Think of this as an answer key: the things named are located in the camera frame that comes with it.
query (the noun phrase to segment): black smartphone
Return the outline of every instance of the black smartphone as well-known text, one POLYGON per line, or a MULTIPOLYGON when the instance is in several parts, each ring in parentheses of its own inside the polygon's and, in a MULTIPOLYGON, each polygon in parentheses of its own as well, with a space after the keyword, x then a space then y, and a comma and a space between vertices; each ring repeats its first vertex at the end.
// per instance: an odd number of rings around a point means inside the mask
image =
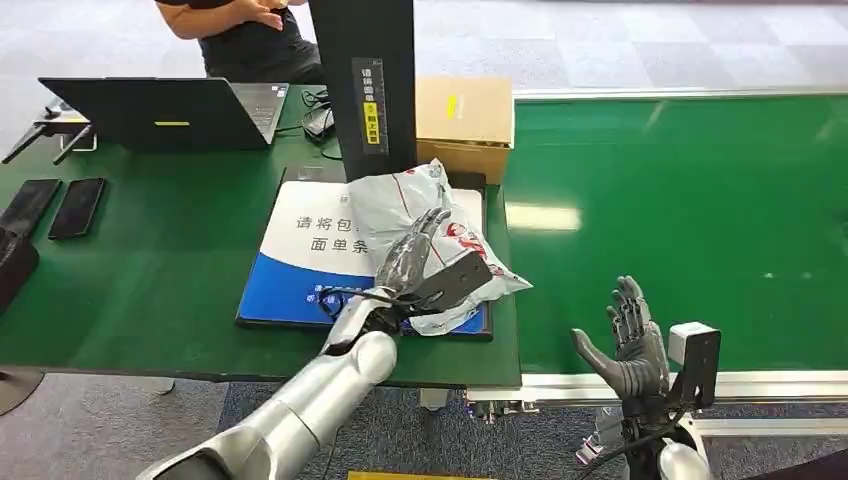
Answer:
POLYGON ((105 186, 106 179, 103 178, 87 178, 71 182, 56 213, 56 218, 53 219, 53 225, 47 232, 47 238, 63 240, 82 237, 88 233, 105 186))
POLYGON ((62 181, 55 178, 25 181, 12 203, 0 215, 0 227, 28 237, 38 226, 61 185, 62 181))

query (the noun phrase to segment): cardboard box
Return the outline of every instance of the cardboard box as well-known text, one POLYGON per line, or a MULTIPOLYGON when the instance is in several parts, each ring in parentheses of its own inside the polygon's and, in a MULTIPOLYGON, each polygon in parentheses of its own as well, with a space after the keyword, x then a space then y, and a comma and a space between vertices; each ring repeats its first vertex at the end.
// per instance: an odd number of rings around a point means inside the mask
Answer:
POLYGON ((515 102, 507 77, 418 77, 418 161, 479 172, 499 185, 515 142, 515 102))

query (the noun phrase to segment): table leg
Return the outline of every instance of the table leg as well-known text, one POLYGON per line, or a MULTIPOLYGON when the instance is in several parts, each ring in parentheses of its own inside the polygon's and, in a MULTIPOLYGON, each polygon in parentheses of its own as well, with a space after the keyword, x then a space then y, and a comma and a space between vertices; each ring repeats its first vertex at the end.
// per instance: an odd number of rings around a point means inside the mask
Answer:
POLYGON ((43 373, 32 370, 0 372, 0 415, 24 403, 43 379, 43 373))
POLYGON ((418 390, 418 404, 431 412, 447 405, 448 391, 441 388, 421 388, 418 390))
POLYGON ((167 395, 174 389, 174 379, 167 377, 141 377, 139 379, 146 390, 156 395, 167 395))

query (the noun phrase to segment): plastic package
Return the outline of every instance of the plastic package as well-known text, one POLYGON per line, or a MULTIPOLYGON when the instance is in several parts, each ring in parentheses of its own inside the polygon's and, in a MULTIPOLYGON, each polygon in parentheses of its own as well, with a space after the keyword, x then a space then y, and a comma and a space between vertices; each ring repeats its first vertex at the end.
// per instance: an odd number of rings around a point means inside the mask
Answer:
POLYGON ((437 207, 450 211, 450 217, 441 222, 433 236, 424 277, 452 265, 470 250, 479 253, 489 266, 492 280, 462 304, 441 314, 410 319, 421 335, 444 335, 465 323, 481 302, 532 287, 498 260, 483 233, 455 202, 438 160, 403 173, 360 178, 350 184, 350 198, 359 233, 370 247, 369 258, 375 271, 386 260, 392 244, 410 230, 416 219, 437 207))

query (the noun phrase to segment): yellow sticker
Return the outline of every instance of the yellow sticker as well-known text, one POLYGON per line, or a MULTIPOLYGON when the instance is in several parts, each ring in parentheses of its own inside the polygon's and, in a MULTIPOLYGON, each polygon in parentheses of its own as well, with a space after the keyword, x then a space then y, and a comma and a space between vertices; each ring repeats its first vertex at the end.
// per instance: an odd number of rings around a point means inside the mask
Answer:
POLYGON ((362 110, 365 112, 365 140, 369 145, 379 145, 380 124, 377 121, 377 103, 363 102, 362 110))
POLYGON ((448 118, 453 120, 456 115, 456 95, 448 95, 448 118))
POLYGON ((157 127, 190 127, 189 122, 153 122, 157 127))

